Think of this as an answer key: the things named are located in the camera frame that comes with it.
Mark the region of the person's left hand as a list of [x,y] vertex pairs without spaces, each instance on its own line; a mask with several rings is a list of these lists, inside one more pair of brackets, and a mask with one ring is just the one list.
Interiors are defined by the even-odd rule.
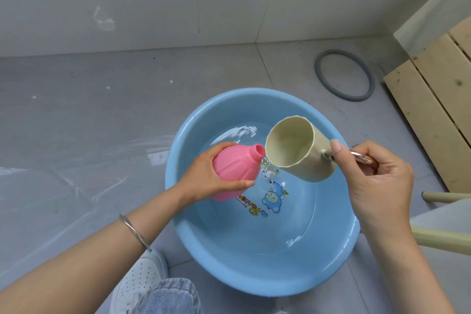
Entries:
[[175,186],[186,206],[211,198],[217,192],[218,182],[222,180],[215,172],[212,162],[225,148],[234,142],[221,142],[197,156]]

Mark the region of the person's right hand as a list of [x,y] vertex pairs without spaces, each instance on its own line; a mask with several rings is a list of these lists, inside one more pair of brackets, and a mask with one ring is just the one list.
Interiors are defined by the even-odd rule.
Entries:
[[409,219],[414,172],[411,165],[385,147],[367,140],[354,147],[379,164],[376,171],[360,167],[350,152],[350,181],[347,181],[352,208],[361,222],[396,223]]

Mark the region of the pink plastic bottle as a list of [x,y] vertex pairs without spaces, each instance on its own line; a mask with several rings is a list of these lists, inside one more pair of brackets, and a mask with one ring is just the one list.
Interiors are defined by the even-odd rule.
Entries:
[[254,181],[266,155],[261,144],[234,145],[222,150],[213,160],[216,174],[225,181]]

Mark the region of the cream cup with metallic handle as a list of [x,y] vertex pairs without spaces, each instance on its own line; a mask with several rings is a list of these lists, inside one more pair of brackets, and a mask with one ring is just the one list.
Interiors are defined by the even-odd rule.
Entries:
[[279,121],[267,136],[265,151],[275,167],[310,183],[326,180],[337,168],[330,140],[301,116]]

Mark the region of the person's left forearm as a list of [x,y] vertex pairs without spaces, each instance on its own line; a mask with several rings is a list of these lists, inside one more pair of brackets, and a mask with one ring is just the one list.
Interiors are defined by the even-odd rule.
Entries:
[[94,314],[182,210],[175,186],[0,291],[0,314]]

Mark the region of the person's right forearm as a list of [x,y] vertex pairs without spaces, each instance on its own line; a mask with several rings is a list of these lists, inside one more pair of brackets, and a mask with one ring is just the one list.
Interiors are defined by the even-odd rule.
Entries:
[[399,314],[456,314],[413,236],[409,219],[361,222]]

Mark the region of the blue plastic basin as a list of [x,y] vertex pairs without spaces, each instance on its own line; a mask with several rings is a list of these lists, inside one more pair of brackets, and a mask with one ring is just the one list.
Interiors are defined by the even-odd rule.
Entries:
[[[180,127],[170,148],[166,189],[180,180],[194,158],[219,141],[266,142],[288,116],[307,118],[328,139],[346,144],[335,126],[308,103],[284,92],[244,88],[222,93],[199,106]],[[197,202],[174,217],[194,260],[218,280],[245,293],[281,297],[308,291],[344,265],[360,226],[340,170],[309,183],[284,170],[274,175],[284,195],[265,200],[268,178],[226,201]]]

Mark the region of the wooden slat pallet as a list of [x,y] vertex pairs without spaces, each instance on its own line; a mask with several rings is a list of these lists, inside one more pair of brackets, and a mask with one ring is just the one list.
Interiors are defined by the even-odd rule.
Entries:
[[383,80],[446,188],[471,193],[471,15]]

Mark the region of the cream-legged stool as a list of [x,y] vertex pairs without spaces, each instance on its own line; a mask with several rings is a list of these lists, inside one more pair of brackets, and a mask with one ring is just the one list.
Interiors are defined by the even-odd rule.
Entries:
[[[471,199],[461,199],[415,216],[411,225],[427,230],[471,235]],[[471,314],[471,255],[420,245],[457,314]]]

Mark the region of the blue denim jeans leg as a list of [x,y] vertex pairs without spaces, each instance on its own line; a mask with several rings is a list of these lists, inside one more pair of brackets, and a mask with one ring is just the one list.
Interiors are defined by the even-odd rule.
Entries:
[[202,307],[192,281],[169,278],[133,299],[126,314],[202,314]]

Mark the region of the white perforated sneaker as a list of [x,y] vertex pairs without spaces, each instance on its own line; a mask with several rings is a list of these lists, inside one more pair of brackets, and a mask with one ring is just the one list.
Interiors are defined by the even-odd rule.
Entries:
[[151,289],[168,278],[164,254],[156,249],[145,251],[113,290],[109,314],[133,314]]

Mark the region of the clear plastic sheet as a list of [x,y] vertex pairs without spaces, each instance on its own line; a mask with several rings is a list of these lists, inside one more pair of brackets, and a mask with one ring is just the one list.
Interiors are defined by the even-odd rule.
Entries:
[[163,191],[173,138],[61,166],[0,168],[0,288]]

